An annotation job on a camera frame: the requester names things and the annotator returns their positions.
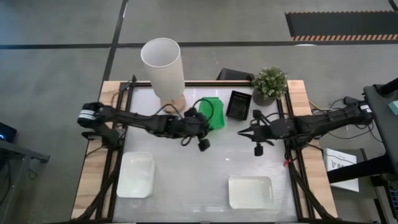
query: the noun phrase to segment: plant pot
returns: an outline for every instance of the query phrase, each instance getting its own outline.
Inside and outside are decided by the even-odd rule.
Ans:
[[[276,98],[264,96],[256,88],[254,88],[252,99],[259,106],[269,106],[275,101]]]

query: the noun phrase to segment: concrete floor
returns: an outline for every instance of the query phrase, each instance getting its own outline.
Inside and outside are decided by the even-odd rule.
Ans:
[[[0,0],[0,44],[110,43],[122,0]],[[170,37],[196,41],[290,40],[287,11],[391,10],[382,0],[130,0],[120,43]],[[18,129],[18,144],[51,154],[39,173],[27,178],[13,223],[60,222],[70,218],[87,142],[77,114],[96,101],[109,49],[0,50],[0,121]],[[214,80],[223,68],[257,72],[278,65],[290,79],[302,79],[308,97],[327,107],[344,96],[361,98],[365,85],[396,78],[397,45],[183,48],[186,80]],[[118,49],[110,80],[146,80],[139,49]],[[360,133],[341,128],[339,136]],[[365,148],[384,153],[365,134],[323,147]],[[369,222],[361,202],[335,198],[339,216]]]

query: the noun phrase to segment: black container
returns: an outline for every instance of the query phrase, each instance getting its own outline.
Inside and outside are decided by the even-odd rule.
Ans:
[[[250,102],[251,95],[233,90],[229,98],[226,116],[241,121],[247,120]]]

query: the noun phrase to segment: black box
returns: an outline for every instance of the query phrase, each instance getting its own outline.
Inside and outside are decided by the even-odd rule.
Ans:
[[[241,121],[247,120],[250,102],[251,95],[233,90],[229,98],[226,116]]]
[[[253,79],[254,75],[248,72],[241,72],[229,68],[223,68],[218,74],[216,80],[249,80]]]

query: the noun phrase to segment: white cylinder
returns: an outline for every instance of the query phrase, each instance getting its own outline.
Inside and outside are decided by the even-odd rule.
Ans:
[[[157,97],[166,101],[181,97],[185,82],[181,50],[176,41],[168,38],[149,41],[141,49],[141,60]]]

